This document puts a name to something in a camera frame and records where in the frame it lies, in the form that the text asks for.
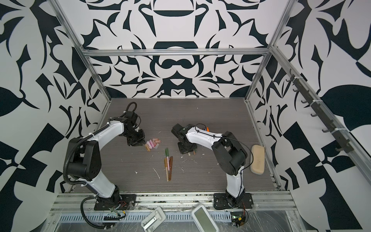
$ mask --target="zip tie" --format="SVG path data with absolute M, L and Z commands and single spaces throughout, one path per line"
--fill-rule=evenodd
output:
M 312 103 L 309 104 L 309 106 L 312 106 L 312 104 L 313 104 L 314 102 L 317 102 L 317 101 L 322 101 L 322 100 L 313 100 Z
M 346 129 L 346 128 L 335 128 L 335 129 L 331 132 L 331 134 L 334 133 L 335 131 L 339 131 L 339 130 L 346 130 L 346 131 L 348 131 L 348 129 Z

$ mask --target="cable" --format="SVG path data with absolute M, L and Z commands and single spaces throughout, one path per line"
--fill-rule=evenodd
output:
M 201 134 L 205 134 L 205 135 L 211 136 L 211 135 L 209 135 L 209 134 L 206 134 L 206 133 L 200 132 L 199 130 L 197 130 L 197 132 L 198 132 L 198 133 L 201 133 Z M 241 172 L 240 172 L 240 175 L 241 175 L 241 185 L 240 185 L 240 191 L 239 191 L 239 195 L 240 195 L 241 190 L 242 190 L 242 171 L 245 170 L 246 168 L 250 167 L 250 166 L 253 164 L 253 162 L 254 162 L 254 155 L 253 155 L 253 153 L 251 152 L 250 148 L 249 148 L 246 144 L 244 144 L 244 143 L 241 142 L 241 141 L 238 141 L 237 139 L 234 139 L 234 138 L 228 138 L 228 137 L 226 137 L 226 136 L 221 136 L 221 137 L 220 137 L 220 136 L 215 136 L 215 135 L 212 135 L 212 136 L 213 136 L 214 138 L 227 138 L 227 139 L 231 139 L 231 140 L 237 141 L 237 142 L 243 144 L 245 147 L 247 147 L 247 149 L 250 151 L 252 161 L 251 161 L 251 163 L 250 163 L 248 166 L 246 166 L 246 167 L 245 167 L 244 169 L 242 169 Z
M 91 199 L 95 199 L 96 197 L 94 196 L 91 196 L 91 197 L 87 197 L 85 199 L 82 200 L 81 204 L 80 204 L 80 211 L 81 211 L 81 215 L 82 217 L 84 218 L 84 220 L 86 221 L 86 223 L 91 226 L 91 227 L 94 227 L 96 229 L 107 229 L 107 226 L 98 226 L 98 225 L 95 225 L 93 224 L 91 221 L 89 221 L 89 219 L 86 217 L 85 213 L 84 213 L 84 202 L 87 201 L 87 200 L 91 200 Z
M 131 106 L 131 104 L 135 105 L 134 110 L 132 110 L 133 112 L 137 109 L 137 103 L 135 101 L 132 101 L 131 103 L 128 104 L 125 111 L 129 111 L 129 107 Z
M 140 122 L 139 124 L 137 125 L 136 129 L 139 127 L 140 123 L 142 122 L 142 119 L 140 118 L 140 116 L 137 114 L 138 118 L 140 119 Z
M 197 125 L 203 125 L 203 126 L 204 126 L 204 128 L 203 128 L 203 129 L 201 129 L 201 130 L 203 130 L 203 131 L 204 131 L 204 130 L 206 130 L 206 125 L 205 125 L 205 124 L 203 124 L 203 123 L 197 123 L 197 124 L 196 124 L 196 126 L 197 126 Z
M 67 158 L 66 158 L 66 161 L 63 165 L 63 180 L 67 183 L 67 184 L 83 184 L 83 185 L 86 185 L 86 182 L 85 181 L 72 181 L 68 178 L 68 174 L 67 174 L 67 171 L 68 171 L 68 166 L 69 166 L 69 163 L 70 163 L 70 160 L 72 158 L 72 156 L 75 154 L 76 150 L 84 143 L 86 142 L 88 139 L 92 138 L 94 135 L 100 133 L 101 131 L 103 131 L 104 129 L 106 129 L 107 127 L 109 127 L 108 124 L 106 124 L 104 127 L 98 129 L 97 131 L 95 131 L 93 134 L 89 135 L 89 136 L 86 136 L 85 138 L 81 139 L 80 141 L 78 141 L 75 146 L 71 149 L 70 153 L 68 154 Z

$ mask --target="marker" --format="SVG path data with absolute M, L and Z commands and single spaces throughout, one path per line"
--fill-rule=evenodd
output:
M 167 170 L 170 171 L 170 163 L 169 163 L 169 149 L 165 149 L 166 159 L 167 159 Z
M 173 157 L 170 157 L 170 172 L 169 172 L 169 180 L 171 180 L 171 170 L 173 170 Z
M 165 161 L 166 181 L 169 181 L 169 173 L 168 173 L 168 171 L 166 169 L 166 158 L 164 159 L 164 161 Z

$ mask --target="black and white patterned wall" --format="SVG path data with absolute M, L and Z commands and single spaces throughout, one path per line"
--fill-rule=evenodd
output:
M 278 43 L 370 153 L 370 1 L 299 0 Z M 370 231 L 371 186 L 274 58 L 250 102 L 284 189 L 309 231 Z
M 111 97 L 244 97 L 262 55 L 103 56 L 94 68 Z
M 267 47 L 287 0 L 63 0 L 86 49 Z M 261 55 L 95 57 L 112 97 L 244 97 Z
M 267 47 L 287 0 L 61 0 L 87 49 Z
M 0 230 L 31 231 L 67 188 L 69 139 L 106 99 L 45 0 L 0 1 L 0 70 Z

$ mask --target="hook rack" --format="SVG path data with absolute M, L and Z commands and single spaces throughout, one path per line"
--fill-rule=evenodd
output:
M 290 81 L 296 86 L 295 92 L 300 92 L 305 101 L 301 101 L 302 103 L 309 103 L 311 108 L 314 110 L 315 114 L 311 114 L 312 117 L 319 117 L 320 120 L 325 125 L 326 129 L 322 130 L 323 133 L 331 132 L 335 140 L 339 143 L 340 149 L 336 149 L 336 151 L 345 151 L 349 153 L 354 150 L 354 148 L 349 144 L 350 140 L 344 136 L 344 133 L 341 130 L 345 130 L 346 128 L 342 128 L 341 126 L 336 126 L 334 122 L 334 116 L 331 115 L 328 110 L 326 110 L 323 101 L 320 98 L 316 98 L 315 95 L 311 92 L 309 87 L 306 87 L 306 82 L 304 78 L 301 77 L 291 77 Z

